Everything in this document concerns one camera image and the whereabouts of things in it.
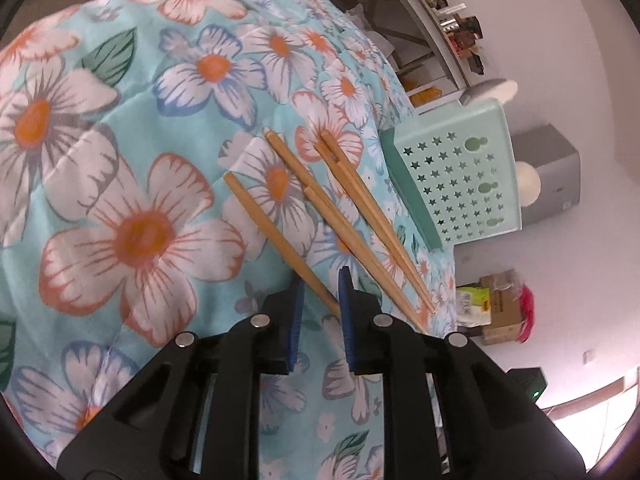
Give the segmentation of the wooden chopstick gripper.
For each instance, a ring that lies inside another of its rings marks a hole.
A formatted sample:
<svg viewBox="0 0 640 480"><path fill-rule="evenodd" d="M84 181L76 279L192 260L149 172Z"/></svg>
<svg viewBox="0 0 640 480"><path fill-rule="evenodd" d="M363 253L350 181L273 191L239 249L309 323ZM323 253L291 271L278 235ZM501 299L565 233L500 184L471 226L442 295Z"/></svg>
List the wooden chopstick gripper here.
<svg viewBox="0 0 640 480"><path fill-rule="evenodd" d="M259 231L265 235L271 245L277 249L282 259L294 270L306 285L316 294L316 296L324 303L329 311L340 316L340 306L336 298L331 294L326 285L322 283L320 278L311 268L307 266L305 260L296 252L293 245L279 231L273 221L269 219L262 207L258 205L256 200L250 195L241 181L231 172L224 175L224 182L230 188L230 191L243 206L247 214L258 227Z"/></svg>

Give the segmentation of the short wooden chopstick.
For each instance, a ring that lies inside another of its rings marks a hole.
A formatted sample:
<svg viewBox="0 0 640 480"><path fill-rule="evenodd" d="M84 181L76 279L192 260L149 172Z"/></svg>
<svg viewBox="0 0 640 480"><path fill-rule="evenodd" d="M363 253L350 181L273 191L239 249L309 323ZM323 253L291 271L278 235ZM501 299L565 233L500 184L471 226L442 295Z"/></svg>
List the short wooden chopstick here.
<svg viewBox="0 0 640 480"><path fill-rule="evenodd" d="M363 238L356 232L352 225L326 197L322 190L317 191L312 186L304 187L304 194L322 215L322 218L329 223L330 227L347 246L352 254L358 259L362 266L369 272L372 278L378 282L386 295L393 300L393 303L401 310L408 320L413 322L421 333L425 333L425 328L421 323L419 315L414 310L412 304L405 296L402 289L393 281L390 274L386 272L381 261L366 245Z"/></svg>

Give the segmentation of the long wooden chopstick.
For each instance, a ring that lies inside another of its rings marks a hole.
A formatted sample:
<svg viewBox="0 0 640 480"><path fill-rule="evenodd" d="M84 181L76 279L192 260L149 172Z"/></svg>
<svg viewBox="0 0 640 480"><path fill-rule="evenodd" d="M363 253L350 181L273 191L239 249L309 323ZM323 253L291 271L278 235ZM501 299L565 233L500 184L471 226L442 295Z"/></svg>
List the long wooden chopstick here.
<svg viewBox="0 0 640 480"><path fill-rule="evenodd" d="M340 240L369 272L372 278L378 282L387 296L393 300L394 304L396 304L406 318L413 322L421 333L425 334L426 328L424 324L421 322L419 315L416 313L416 310L414 310L412 304L410 304L410 301L402 289L393 281L390 274L386 272L381 261L370 251L366 242L347 221L344 214L330 201L329 196L326 195L326 192L324 192L322 187L314 180L311 173L297 159L277 133L267 131L265 138L288 165L288 168L293 171L295 177L303 185L304 194L320 212L322 218L326 220L326 223L334 229L334 232Z"/></svg>

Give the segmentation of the red plastic bag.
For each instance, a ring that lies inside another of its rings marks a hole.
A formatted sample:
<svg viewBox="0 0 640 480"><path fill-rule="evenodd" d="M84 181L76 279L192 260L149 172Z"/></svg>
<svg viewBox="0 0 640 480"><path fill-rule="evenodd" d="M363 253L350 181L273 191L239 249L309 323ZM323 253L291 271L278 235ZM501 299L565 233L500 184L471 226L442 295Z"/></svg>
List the red plastic bag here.
<svg viewBox="0 0 640 480"><path fill-rule="evenodd" d="M520 308L523 322L518 334L518 342L524 344L529 340L535 325L535 297L532 290L526 285L523 285L521 289Z"/></svg>

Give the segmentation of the yellow green package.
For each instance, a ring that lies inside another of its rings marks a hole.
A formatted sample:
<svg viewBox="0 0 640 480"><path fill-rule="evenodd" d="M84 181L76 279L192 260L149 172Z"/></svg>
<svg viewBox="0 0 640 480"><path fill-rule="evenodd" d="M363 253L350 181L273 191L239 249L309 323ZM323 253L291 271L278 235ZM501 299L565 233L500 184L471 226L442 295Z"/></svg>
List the yellow green package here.
<svg viewBox="0 0 640 480"><path fill-rule="evenodd" d="M458 325L464 328L491 323L490 290L486 287L462 286L456 289Z"/></svg>

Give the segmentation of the cardboard box on floor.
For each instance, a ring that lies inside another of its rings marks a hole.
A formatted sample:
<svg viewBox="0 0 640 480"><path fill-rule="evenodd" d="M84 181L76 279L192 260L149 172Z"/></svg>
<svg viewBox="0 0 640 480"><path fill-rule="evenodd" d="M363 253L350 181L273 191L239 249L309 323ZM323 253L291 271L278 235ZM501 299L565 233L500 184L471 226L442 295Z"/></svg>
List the cardboard box on floor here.
<svg viewBox="0 0 640 480"><path fill-rule="evenodd" d="M513 270L483 276L480 284L489 290L491 322L483 327L483 344L517 341L524 318L520 298L520 277Z"/></svg>

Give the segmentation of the mint green utensil holder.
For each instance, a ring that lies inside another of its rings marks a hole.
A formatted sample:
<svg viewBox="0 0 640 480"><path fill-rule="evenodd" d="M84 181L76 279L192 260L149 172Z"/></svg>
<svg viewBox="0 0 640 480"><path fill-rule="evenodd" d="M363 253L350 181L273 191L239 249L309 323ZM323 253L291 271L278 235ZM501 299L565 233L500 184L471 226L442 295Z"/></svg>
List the mint green utensil holder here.
<svg viewBox="0 0 640 480"><path fill-rule="evenodd" d="M522 228L506 114L489 99L447 103L380 133L396 191L428 248Z"/></svg>

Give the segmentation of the white spoon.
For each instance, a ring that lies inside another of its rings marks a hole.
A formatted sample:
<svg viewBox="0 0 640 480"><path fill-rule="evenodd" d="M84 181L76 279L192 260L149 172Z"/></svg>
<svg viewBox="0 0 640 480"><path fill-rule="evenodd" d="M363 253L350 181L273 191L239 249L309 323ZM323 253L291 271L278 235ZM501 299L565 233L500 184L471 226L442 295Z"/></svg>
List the white spoon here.
<svg viewBox="0 0 640 480"><path fill-rule="evenodd" d="M516 162L515 175L520 206L525 208L533 205L541 193L541 178L538 171L528 162Z"/></svg>

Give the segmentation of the grey refrigerator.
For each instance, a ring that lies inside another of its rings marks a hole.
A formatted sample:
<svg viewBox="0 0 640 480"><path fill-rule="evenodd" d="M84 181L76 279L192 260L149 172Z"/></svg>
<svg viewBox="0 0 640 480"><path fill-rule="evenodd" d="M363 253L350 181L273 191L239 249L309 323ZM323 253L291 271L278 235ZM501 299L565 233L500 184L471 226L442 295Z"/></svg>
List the grey refrigerator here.
<svg viewBox="0 0 640 480"><path fill-rule="evenodd" d="M516 134L512 148L517 162L527 162L539 174L541 191L533 205L522 209L524 226L546 220L580 203L580 155L552 125Z"/></svg>

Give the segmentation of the grey metal ladle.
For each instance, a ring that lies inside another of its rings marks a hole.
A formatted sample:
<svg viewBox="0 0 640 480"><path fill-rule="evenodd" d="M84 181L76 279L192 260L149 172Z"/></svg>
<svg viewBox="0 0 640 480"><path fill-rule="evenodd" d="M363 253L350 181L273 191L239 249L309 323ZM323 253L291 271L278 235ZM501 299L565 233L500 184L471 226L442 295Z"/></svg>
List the grey metal ladle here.
<svg viewBox="0 0 640 480"><path fill-rule="evenodd" d="M496 100L501 105L513 100L518 93L518 83L512 79L489 79L463 91L459 102L470 106L486 100Z"/></svg>

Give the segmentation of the white wooden-top desk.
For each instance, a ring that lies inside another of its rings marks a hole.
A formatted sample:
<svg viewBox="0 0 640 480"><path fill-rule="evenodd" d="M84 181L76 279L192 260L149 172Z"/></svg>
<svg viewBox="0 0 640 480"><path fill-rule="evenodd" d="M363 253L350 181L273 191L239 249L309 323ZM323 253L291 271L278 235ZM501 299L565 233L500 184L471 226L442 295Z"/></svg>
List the white wooden-top desk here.
<svg viewBox="0 0 640 480"><path fill-rule="evenodd" d="M470 83L426 0L330 0L376 44L420 113L459 99Z"/></svg>

